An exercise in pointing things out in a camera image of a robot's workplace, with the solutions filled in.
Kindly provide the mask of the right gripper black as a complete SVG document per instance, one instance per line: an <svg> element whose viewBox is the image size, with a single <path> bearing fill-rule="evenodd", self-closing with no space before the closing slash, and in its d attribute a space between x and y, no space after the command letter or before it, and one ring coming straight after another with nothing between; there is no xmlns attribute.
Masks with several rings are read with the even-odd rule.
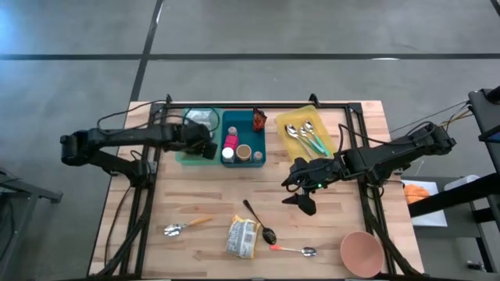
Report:
<svg viewBox="0 0 500 281"><path fill-rule="evenodd" d="M288 177L281 186L291 191L290 186L296 186L303 190L315 190L326 188L332 183L332 160L328 158L317 158L307 162L304 158L296 158L289 169ZM298 194L285 198L282 203L286 205L298 205Z"/></svg>

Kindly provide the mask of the grey ramen noodle packet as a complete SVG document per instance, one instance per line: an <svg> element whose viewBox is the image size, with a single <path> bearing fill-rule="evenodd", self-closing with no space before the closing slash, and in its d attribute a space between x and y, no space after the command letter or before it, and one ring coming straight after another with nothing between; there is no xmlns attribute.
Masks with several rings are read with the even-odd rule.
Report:
<svg viewBox="0 0 500 281"><path fill-rule="evenodd" d="M209 130L212 130L217 124L217 115L211 109L193 109L187 114L187 117L206 126Z"/></svg>

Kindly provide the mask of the green plastic bin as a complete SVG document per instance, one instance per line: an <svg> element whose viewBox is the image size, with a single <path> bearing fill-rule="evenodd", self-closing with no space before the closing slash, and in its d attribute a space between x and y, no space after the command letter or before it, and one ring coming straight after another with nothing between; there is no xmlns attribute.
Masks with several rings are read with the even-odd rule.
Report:
<svg viewBox="0 0 500 281"><path fill-rule="evenodd" d="M186 117L185 124L188 124L189 118L187 117L187 114L191 110L199 110L200 108L184 108L182 111L182 116ZM201 109L211 109L213 110L216 115L217 115L217 124L215 127L210 130L211 135L212 135L212 142L217 145L216 148L216 153L213 159L207 159L203 158L201 155L189 155L183 152L176 152L175 153L175 159L177 162L179 162L181 165L219 165L220 160L220 152L222 148L221 144L221 138L222 138L222 117L223 117L223 110L221 108L201 108Z"/></svg>

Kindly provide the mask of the wide tan-lid spice can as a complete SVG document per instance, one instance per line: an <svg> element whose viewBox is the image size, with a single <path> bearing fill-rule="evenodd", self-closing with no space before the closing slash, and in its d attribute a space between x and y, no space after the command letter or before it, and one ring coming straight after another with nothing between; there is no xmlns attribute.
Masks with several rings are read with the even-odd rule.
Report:
<svg viewBox="0 0 500 281"><path fill-rule="evenodd" d="M250 161L252 158L252 149L247 144L240 144L236 149L236 156L242 162Z"/></svg>

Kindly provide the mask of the teal plastic bin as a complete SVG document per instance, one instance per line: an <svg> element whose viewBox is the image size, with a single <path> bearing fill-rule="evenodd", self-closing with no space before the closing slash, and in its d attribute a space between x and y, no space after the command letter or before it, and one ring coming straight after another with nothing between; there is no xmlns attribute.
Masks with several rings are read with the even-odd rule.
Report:
<svg viewBox="0 0 500 281"><path fill-rule="evenodd" d="M260 168L266 162L266 134L265 130L255 132L252 129L253 111L224 111L222 117L222 138L221 144L223 145L226 135L228 135L228 128L235 126L237 128L237 135L239 144L247 144L252 149L252 158L255 151L261 151L263 159L261 162L254 162L251 158L250 161L242 162L235 157L233 162L223 162L220 153L220 162L227 168Z"/></svg>

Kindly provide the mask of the plain silver metal spoon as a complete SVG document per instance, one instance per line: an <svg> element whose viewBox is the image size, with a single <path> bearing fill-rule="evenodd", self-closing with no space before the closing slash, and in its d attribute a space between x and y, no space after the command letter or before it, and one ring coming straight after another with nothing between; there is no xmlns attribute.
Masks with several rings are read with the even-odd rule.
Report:
<svg viewBox="0 0 500 281"><path fill-rule="evenodd" d="M313 155L311 153L311 151L308 149L307 145L302 141L302 139L300 138L300 136L298 135L298 131L295 129L295 127L292 125L292 124L287 124L285 126L285 130L287 132L287 134L290 136L290 137L293 137L294 139L296 139L300 145L304 148L305 150L305 153L311 158L313 159Z"/></svg>

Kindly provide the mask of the silver spoon green handle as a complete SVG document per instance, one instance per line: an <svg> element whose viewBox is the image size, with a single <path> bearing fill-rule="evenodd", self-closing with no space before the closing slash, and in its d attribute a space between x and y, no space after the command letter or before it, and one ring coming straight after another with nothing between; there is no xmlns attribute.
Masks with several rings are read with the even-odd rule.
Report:
<svg viewBox="0 0 500 281"><path fill-rule="evenodd" d="M316 138L317 143L324 150L324 154L329 155L330 151L328 150L326 145L321 141L320 137L315 133L313 124L309 120L305 121L305 128L310 134L312 134Z"/></svg>

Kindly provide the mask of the yellow plastic bin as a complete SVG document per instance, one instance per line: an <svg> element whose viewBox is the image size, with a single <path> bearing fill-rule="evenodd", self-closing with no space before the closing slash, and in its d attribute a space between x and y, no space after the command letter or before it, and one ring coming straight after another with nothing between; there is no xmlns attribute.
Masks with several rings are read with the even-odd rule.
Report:
<svg viewBox="0 0 500 281"><path fill-rule="evenodd" d="M309 143L304 139L299 133L299 128L305 128L305 121L309 120L313 127L315 133L320 137L321 141L326 145L328 150L330 151L329 155L319 154L313 148L309 146ZM334 145L331 140L330 133L327 130L323 120L321 119L320 114L316 110L316 108L312 105L307 105L302 108L298 108L292 110L290 112L282 113L276 116L275 124L277 126L277 132L281 137L281 140L284 143L284 148L288 153L290 160L294 160L296 158L304 158L305 160L312 160L306 153L304 148L300 145L300 143L290 137L286 130L285 126L287 124L292 124L295 129L298 131L298 135L302 139L302 141L307 145L308 149L311 151L314 158L333 158L334 153L337 151L337 147ZM310 138L312 138L316 143L316 138L307 131Z"/></svg>

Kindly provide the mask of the pink bowl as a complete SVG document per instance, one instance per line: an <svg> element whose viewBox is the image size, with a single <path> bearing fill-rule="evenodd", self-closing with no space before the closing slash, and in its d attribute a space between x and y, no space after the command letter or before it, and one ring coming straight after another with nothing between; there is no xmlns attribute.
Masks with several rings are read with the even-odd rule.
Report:
<svg viewBox="0 0 500 281"><path fill-rule="evenodd" d="M384 266L384 250L371 234L355 231L346 235L340 246L341 260L353 275L371 278Z"/></svg>

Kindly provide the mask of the silver spoon orange handle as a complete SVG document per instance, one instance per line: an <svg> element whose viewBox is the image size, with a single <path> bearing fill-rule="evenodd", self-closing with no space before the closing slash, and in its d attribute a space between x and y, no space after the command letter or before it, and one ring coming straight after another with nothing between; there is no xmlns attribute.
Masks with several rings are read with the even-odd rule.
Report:
<svg viewBox="0 0 500 281"><path fill-rule="evenodd" d="M210 220L211 220L211 218L203 218L203 219L195 219L191 222L187 222L187 223L183 223L183 224L171 224L171 225L168 225L164 229L164 235L167 237L175 237L175 236L180 235L185 228L188 228L190 226L194 226L194 225L197 225L200 223L208 222Z"/></svg>

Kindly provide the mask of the yellow ramen noodle packet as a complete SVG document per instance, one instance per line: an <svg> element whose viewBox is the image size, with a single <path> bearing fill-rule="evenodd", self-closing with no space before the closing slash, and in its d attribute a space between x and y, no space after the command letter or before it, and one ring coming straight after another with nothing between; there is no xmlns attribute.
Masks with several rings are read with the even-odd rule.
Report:
<svg viewBox="0 0 500 281"><path fill-rule="evenodd" d="M228 230L226 251L239 258L253 259L261 224L234 215Z"/></svg>

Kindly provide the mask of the orange object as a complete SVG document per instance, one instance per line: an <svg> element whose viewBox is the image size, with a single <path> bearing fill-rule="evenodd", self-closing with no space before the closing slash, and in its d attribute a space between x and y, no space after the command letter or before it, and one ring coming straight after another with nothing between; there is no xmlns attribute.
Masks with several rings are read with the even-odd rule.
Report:
<svg viewBox="0 0 500 281"><path fill-rule="evenodd" d="M430 196L428 190L415 184L406 184L403 187L405 199L408 205L423 200Z"/></svg>

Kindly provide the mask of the white container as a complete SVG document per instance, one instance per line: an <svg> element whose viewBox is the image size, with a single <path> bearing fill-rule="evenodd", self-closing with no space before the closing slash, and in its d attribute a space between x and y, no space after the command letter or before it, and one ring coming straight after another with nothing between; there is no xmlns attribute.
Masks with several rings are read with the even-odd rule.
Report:
<svg viewBox="0 0 500 281"><path fill-rule="evenodd" d="M446 183L444 186L444 191L452 190L454 188L471 183L471 182L478 180L478 179L479 179L479 176L476 176L476 175L468 175L468 176L461 177L458 180L454 180L450 183Z"/></svg>

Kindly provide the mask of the black metal stand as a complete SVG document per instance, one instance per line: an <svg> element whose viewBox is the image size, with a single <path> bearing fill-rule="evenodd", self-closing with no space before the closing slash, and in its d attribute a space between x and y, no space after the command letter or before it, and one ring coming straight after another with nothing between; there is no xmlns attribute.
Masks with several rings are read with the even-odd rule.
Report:
<svg viewBox="0 0 500 281"><path fill-rule="evenodd" d="M25 183L0 170L0 281L7 280L38 200L44 198L58 204L62 196L62 192Z"/></svg>

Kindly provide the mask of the black equipment cart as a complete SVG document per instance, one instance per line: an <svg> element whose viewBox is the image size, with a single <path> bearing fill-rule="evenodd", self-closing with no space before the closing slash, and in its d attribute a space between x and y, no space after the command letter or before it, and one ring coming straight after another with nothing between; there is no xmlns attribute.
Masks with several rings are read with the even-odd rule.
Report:
<svg viewBox="0 0 500 281"><path fill-rule="evenodd" d="M445 184L459 178L431 177L430 180L437 184L438 193L411 204L409 213L417 217L459 206L465 215L466 226L477 229L476 242L486 270L496 272L481 224L495 222L500 231L500 86L471 92L469 100L481 131L478 139L486 144L496 172L448 191L444 191Z"/></svg>

